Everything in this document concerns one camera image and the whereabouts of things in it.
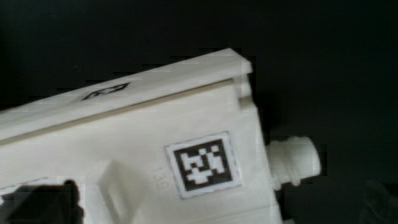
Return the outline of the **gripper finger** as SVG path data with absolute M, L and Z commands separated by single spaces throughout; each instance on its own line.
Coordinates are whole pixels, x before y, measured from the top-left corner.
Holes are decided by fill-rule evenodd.
M 0 224 L 80 224 L 80 191 L 73 180 L 59 185 L 22 185 L 0 199 Z

